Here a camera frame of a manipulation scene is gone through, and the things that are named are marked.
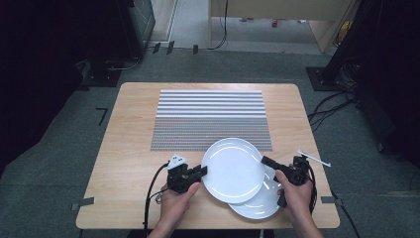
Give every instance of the black tape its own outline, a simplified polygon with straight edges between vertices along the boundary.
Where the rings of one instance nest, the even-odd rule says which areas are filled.
[[[160,43],[157,43],[156,45],[155,45],[155,48],[154,48],[154,54],[156,54],[157,52],[158,52],[158,49],[160,48]]]
[[[343,205],[342,199],[336,199],[334,196],[321,196],[322,203],[335,203],[338,206]]]
[[[169,46],[167,47],[167,51],[166,51],[167,55],[172,54],[174,44],[175,44],[175,41],[169,42]]]
[[[108,112],[108,108],[101,108],[101,107],[96,107],[96,110],[103,110],[104,114],[102,114],[102,118],[101,121],[99,122],[98,126],[102,125],[102,122],[105,119],[106,113]]]
[[[193,49],[192,49],[192,54],[195,55],[198,53],[198,45],[194,45]]]

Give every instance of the white stick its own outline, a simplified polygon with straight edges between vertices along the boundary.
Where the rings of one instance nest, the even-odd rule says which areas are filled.
[[[313,157],[313,156],[310,156],[310,155],[308,155],[308,154],[306,154],[306,153],[304,153],[304,152],[302,152],[301,150],[297,150],[297,153],[299,153],[300,155],[302,155],[302,156],[305,156],[305,157],[307,157],[307,158],[310,158],[310,159],[312,159],[312,160],[314,160],[314,161],[316,161],[316,162],[318,162],[318,163],[321,163],[322,165],[324,165],[324,166],[327,166],[327,167],[331,167],[331,163],[325,163],[325,162],[322,162],[321,160],[318,160],[318,159],[316,159],[315,157]]]

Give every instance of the placemat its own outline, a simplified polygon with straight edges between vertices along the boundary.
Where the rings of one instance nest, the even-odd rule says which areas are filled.
[[[260,90],[161,90],[152,151],[206,151],[224,138],[272,151]]]

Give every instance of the white plate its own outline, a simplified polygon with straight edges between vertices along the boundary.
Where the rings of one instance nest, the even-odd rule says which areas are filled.
[[[265,167],[265,178],[260,191],[250,200],[229,204],[238,214],[250,219],[264,219],[275,214],[280,206],[277,205],[279,196],[277,191],[281,184],[274,181],[275,171]]]
[[[207,166],[203,183],[217,199],[240,203],[251,199],[263,185],[262,155],[251,143],[226,138],[206,152],[201,167]]]

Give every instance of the human hand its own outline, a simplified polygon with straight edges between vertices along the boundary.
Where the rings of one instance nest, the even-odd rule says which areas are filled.
[[[323,237],[309,210],[312,181],[308,180],[305,184],[297,186],[290,183],[282,171],[275,171],[275,176],[284,189],[287,206],[283,209],[295,229],[297,237]]]
[[[182,216],[189,208],[189,199],[200,188],[201,183],[194,183],[186,193],[166,190],[160,199],[160,219],[149,237],[170,237],[182,220]]]

